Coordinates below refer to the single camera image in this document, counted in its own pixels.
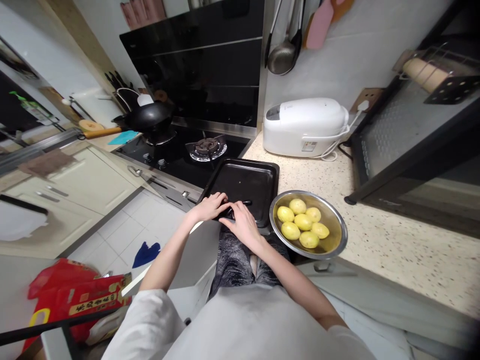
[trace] metal bowl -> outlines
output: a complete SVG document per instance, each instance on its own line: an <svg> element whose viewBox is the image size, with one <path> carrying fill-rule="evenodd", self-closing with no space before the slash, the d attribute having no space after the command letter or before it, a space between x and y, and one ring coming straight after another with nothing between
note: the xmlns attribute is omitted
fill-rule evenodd
<svg viewBox="0 0 480 360"><path fill-rule="evenodd" d="M299 240L289 241L281 233L282 222L277 216L279 207L288 207L293 199L301 199L307 209L318 208L321 213L320 222L329 230L330 234L320 240L316 248L303 247ZM273 230L283 243L297 254L315 260L328 260L338 256L347 246L347 226L339 212L325 199L308 191L290 190L279 194L270 205L270 222Z"/></svg>

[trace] person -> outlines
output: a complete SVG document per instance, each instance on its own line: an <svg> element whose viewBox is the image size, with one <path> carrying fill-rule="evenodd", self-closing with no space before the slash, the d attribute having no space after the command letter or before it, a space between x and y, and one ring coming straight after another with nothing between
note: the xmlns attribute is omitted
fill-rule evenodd
<svg viewBox="0 0 480 360"><path fill-rule="evenodd" d="M280 240L261 236L241 202L216 193L190 210L153 261L103 360L374 360L322 292L288 260ZM209 300L187 326L167 291L193 227L228 207ZM257 256L256 271L249 258Z"/></svg>

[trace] white shirt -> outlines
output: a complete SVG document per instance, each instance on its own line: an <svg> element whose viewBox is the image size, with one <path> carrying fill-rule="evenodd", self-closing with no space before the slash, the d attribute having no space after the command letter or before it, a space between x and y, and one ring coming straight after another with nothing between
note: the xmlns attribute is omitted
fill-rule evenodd
<svg viewBox="0 0 480 360"><path fill-rule="evenodd" d="M375 360L350 329L326 331L280 287L222 287L189 326L163 290L133 299L102 360Z"/></svg>

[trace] dark pants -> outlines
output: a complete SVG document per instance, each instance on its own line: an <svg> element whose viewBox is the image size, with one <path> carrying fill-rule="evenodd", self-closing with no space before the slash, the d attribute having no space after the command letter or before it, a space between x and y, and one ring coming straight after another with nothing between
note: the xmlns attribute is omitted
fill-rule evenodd
<svg viewBox="0 0 480 360"><path fill-rule="evenodd" d="M260 258L257 262L256 276L254 275L250 265L250 255L253 253L225 225L221 226L219 238L215 277L211 283L208 300L217 293L219 288L250 284L265 284L272 287L282 285L272 269ZM275 234L270 234L266 240L290 261L287 247Z"/></svg>

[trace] brown towel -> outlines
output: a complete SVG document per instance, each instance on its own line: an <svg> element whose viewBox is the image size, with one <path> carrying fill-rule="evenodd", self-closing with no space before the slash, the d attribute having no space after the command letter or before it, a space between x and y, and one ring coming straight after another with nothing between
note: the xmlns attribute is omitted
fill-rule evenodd
<svg viewBox="0 0 480 360"><path fill-rule="evenodd" d="M64 154L58 148L47 152L45 155L24 162L18 167L18 170L38 178L46 179L48 175L61 170L75 161L73 156Z"/></svg>

